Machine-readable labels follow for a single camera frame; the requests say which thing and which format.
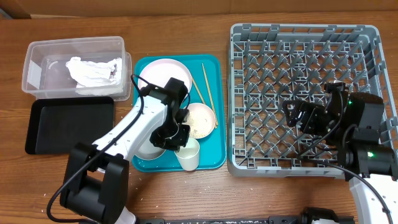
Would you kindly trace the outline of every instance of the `teal tray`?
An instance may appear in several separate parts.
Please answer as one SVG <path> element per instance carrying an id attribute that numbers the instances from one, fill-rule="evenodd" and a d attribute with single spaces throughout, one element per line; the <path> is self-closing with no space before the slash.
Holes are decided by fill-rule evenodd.
<path id="1" fill-rule="evenodd" d="M 178 55 L 178 56 L 160 56 L 145 57 L 137 62 L 134 73 L 139 75 L 149 63 L 162 58 L 171 58 L 183 63 L 191 72 L 195 79 L 200 93 L 206 104 L 211 108 L 210 98 L 207 92 L 205 77 L 203 76 L 203 63 L 206 69 L 207 79 L 210 85 L 211 95 L 218 119 L 218 127 L 213 132 L 203 138 L 198 139 L 200 144 L 200 161 L 198 170 L 217 169 L 221 167 L 226 160 L 226 133 L 224 120 L 224 99 L 223 84 L 221 82 L 220 62 L 212 55 Z M 201 103 L 199 94 L 192 84 L 191 103 Z M 137 91 L 134 89 L 133 102 L 137 101 Z M 145 161 L 136 156 L 132 159 L 133 166 L 142 172 L 168 172 L 183 170 L 178 163 L 173 151 L 166 150 L 162 156 L 153 161 Z"/>

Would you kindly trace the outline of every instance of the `gray plastic crate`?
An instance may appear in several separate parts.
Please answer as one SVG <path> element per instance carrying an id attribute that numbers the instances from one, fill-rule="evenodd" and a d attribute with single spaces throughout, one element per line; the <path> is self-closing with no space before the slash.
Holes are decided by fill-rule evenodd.
<path id="1" fill-rule="evenodd" d="M 296 159 L 313 136 L 288 127 L 282 111 L 284 100 L 325 105 L 322 84 L 333 80 L 383 97 L 381 143 L 397 149 L 397 113 L 374 26 L 235 24 L 228 70 L 228 170 L 235 176 L 343 178 Z M 336 162 L 336 152 L 315 148 L 307 156 Z"/>

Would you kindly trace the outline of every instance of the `wooden table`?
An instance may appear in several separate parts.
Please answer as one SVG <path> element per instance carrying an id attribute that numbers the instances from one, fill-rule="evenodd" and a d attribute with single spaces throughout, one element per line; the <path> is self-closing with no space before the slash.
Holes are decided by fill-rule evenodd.
<path id="1" fill-rule="evenodd" d="M 133 61 L 151 55 L 213 54 L 223 79 L 229 28 L 238 22 L 372 24 L 381 34 L 394 98 L 398 99 L 398 15 L 396 12 L 320 12 L 223 16 L 109 17 L 0 21 L 0 223 L 51 223 L 50 196 L 63 180 L 67 155 L 24 152 L 32 95 L 21 90 L 28 45 L 36 40 L 120 35 Z M 223 82 L 227 111 L 227 86 Z M 132 98 L 117 103 L 116 122 Z M 145 174 L 131 166 L 127 208 L 138 217 L 259 218 L 297 215 L 306 206 L 354 215 L 348 183 L 327 178 L 237 178 L 226 164 L 217 170 Z M 56 217 L 76 215 L 53 206 Z"/>

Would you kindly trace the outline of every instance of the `clear plastic bin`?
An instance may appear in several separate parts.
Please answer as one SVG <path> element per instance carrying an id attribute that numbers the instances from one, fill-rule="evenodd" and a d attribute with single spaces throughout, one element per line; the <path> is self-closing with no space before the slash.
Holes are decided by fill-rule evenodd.
<path id="1" fill-rule="evenodd" d="M 66 63 L 72 57 L 82 61 L 109 62 L 122 58 L 122 79 L 117 85 L 83 87 L 76 92 L 77 82 L 70 76 Z M 124 49 L 121 37 L 89 37 L 32 42 L 26 53 L 22 90 L 37 99 L 70 98 L 107 95 L 116 101 L 130 97 L 131 56 Z M 81 92 L 95 92 L 90 95 Z"/>

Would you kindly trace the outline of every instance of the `cup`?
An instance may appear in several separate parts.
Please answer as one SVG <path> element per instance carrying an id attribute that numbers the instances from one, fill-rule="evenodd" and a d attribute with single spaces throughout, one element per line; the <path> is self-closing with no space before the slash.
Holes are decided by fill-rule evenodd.
<path id="1" fill-rule="evenodd" d="M 187 145 L 174 152 L 181 167 L 186 171 L 193 171 L 199 166 L 200 145 L 194 138 L 188 138 Z"/>

